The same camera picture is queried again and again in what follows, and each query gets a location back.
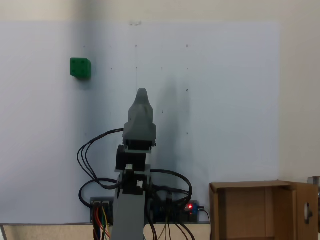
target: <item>yellow wire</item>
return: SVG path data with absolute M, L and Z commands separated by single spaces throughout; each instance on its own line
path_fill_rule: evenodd
M 108 225 L 108 220 L 107 220 L 107 215 L 106 215 L 105 209 L 102 208 L 102 211 L 103 211 L 104 218 L 105 218 L 105 222 L 106 222 L 106 228 L 108 229 L 108 233 L 109 233 L 109 235 L 110 235 L 109 225 Z

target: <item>beige wall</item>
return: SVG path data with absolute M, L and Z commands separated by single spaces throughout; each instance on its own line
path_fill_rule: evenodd
M 305 182 L 320 175 L 319 9 L 319 0 L 1 0 L 0 20 L 279 22 L 280 178 Z

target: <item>white board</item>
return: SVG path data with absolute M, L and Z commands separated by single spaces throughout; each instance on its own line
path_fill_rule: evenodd
M 138 88 L 157 125 L 152 168 L 185 175 L 200 204 L 212 181 L 278 178 L 276 23 L 1 22 L 0 32 L 0 224 L 87 223 L 76 153 L 123 127 Z M 91 60 L 91 81 L 70 76 L 72 57 Z M 92 145 L 99 177 L 117 178 L 121 143 L 117 133 Z M 84 198 L 113 194 L 91 185 Z

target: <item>green block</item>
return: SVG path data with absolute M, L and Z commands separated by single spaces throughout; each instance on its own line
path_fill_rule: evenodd
M 91 62 L 87 58 L 70 58 L 70 75 L 77 79 L 89 79 L 91 77 Z

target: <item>open cardboard box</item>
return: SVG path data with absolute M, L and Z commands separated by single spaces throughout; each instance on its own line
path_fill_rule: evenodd
M 209 191 L 211 240 L 318 239 L 316 185 L 213 182 Z

